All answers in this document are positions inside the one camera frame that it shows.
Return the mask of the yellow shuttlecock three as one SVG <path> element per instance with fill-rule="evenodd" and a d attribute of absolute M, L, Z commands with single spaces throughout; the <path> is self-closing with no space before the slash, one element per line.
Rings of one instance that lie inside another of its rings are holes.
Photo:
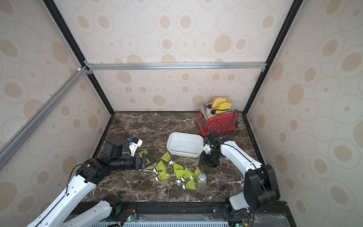
<path fill-rule="evenodd" d="M 166 164 L 163 160 L 161 160 L 156 167 L 153 168 L 153 172 L 162 172 L 163 170 L 166 170 Z"/>

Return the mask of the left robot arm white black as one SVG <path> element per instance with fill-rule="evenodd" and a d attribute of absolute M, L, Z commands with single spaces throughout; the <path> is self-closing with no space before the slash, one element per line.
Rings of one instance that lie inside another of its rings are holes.
<path fill-rule="evenodd" d="M 106 141 L 97 157 L 75 167 L 76 174 L 69 180 L 66 188 L 29 226 L 90 227 L 102 219 L 119 217 L 123 212 L 122 202 L 110 194 L 89 210 L 66 220 L 83 198 L 112 171 L 146 169 L 156 162 L 148 154 L 136 153 L 141 144 L 142 140 L 136 138 L 127 142 L 117 139 Z"/>

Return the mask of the yellow shuttlecock nine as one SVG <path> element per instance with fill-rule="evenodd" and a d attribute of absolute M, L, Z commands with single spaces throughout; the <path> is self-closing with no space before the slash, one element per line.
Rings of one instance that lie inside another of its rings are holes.
<path fill-rule="evenodd" d="M 152 171 L 153 169 L 154 169 L 154 166 L 153 165 L 148 166 L 147 168 L 145 168 L 145 170 L 147 170 L 147 171 Z"/>

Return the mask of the yellow shuttlecock two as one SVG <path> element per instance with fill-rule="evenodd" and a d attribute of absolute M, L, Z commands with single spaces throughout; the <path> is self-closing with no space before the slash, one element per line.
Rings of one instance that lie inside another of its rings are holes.
<path fill-rule="evenodd" d="M 170 153 L 166 152 L 161 159 L 169 165 L 174 165 L 175 162 L 171 159 Z"/>

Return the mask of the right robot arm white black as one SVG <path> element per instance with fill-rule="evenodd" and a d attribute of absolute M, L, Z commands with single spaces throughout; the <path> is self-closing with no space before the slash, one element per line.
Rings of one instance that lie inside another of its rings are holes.
<path fill-rule="evenodd" d="M 216 131 L 207 135 L 207 144 L 200 156 L 203 166 L 219 166 L 219 158 L 228 158 L 244 177 L 244 191 L 227 198 L 231 211 L 256 210 L 280 200 L 280 191 L 274 168 L 254 160 L 234 140 L 220 136 Z"/>

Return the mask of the yellow shuttlecock eight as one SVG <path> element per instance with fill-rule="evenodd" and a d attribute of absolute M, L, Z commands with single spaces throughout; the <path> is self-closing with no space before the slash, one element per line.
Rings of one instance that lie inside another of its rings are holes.
<path fill-rule="evenodd" d="M 196 190 L 197 189 L 197 183 L 194 179 L 189 180 L 187 183 L 182 185 L 182 189 L 190 189 L 190 190 Z"/>

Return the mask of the yellow shuttlecock four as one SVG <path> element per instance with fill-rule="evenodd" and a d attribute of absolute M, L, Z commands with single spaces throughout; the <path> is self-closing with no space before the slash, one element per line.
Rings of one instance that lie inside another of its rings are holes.
<path fill-rule="evenodd" d="M 166 170 L 163 170 L 159 175 L 155 177 L 156 181 L 167 180 L 167 179 L 169 179 L 169 174 Z"/>

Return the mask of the yellow shuttlecock one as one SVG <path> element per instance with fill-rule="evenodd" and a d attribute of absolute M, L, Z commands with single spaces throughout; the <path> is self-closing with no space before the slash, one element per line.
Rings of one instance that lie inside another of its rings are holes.
<path fill-rule="evenodd" d="M 147 151 L 147 150 L 142 150 L 142 151 L 140 151 L 140 152 L 139 152 L 139 157 L 140 157 L 140 158 L 143 158 L 143 155 L 144 155 L 144 154 L 146 154 L 146 155 L 147 155 L 147 154 L 148 154 L 148 151 Z"/>

